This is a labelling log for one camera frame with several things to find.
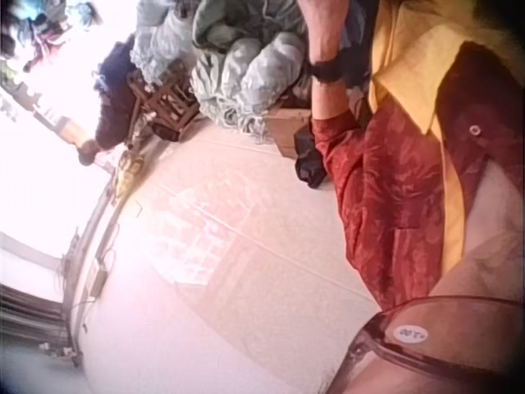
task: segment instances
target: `white oval sticker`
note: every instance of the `white oval sticker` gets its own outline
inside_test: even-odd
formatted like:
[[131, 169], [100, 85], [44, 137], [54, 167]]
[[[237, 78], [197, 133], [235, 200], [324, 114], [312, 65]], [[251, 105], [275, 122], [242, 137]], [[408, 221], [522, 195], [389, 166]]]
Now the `white oval sticker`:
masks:
[[403, 343], [421, 343], [428, 338], [428, 331], [419, 326], [399, 326], [394, 330], [394, 337]]

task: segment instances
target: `glasses lens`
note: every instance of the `glasses lens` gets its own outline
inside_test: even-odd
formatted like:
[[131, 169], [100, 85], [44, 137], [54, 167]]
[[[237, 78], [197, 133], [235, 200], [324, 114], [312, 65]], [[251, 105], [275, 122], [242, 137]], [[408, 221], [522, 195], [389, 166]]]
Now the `glasses lens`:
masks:
[[501, 372], [523, 331], [523, 311], [490, 300], [439, 298], [407, 304], [384, 322], [384, 343], [409, 355]]

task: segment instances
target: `red sleeve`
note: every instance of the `red sleeve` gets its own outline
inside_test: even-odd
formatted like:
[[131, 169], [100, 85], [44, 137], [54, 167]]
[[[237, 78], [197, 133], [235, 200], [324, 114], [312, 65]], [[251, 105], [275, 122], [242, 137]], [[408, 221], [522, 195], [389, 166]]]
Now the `red sleeve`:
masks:
[[350, 111], [325, 121], [312, 120], [312, 132], [325, 169], [336, 185], [347, 259], [352, 263], [362, 222], [363, 132]]

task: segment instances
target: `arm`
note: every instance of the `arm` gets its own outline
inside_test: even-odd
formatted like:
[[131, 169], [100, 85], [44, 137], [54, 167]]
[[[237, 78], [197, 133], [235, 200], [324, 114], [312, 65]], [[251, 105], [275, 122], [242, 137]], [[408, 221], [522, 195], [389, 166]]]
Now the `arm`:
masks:
[[[299, 0], [298, 3], [308, 26], [310, 62], [333, 59], [339, 51], [340, 29], [349, 0]], [[352, 262], [362, 220], [363, 133], [349, 111], [343, 80], [323, 84], [314, 78], [312, 85], [312, 131], [325, 169], [336, 185], [347, 258]]]

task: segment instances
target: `wristwatch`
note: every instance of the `wristwatch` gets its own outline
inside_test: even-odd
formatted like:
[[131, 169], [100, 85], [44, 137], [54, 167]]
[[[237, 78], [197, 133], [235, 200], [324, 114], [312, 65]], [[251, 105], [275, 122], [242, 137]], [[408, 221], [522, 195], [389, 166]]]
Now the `wristwatch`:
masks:
[[323, 84], [337, 82], [343, 77], [342, 56], [340, 52], [337, 56], [326, 62], [308, 63], [310, 73], [316, 80]]

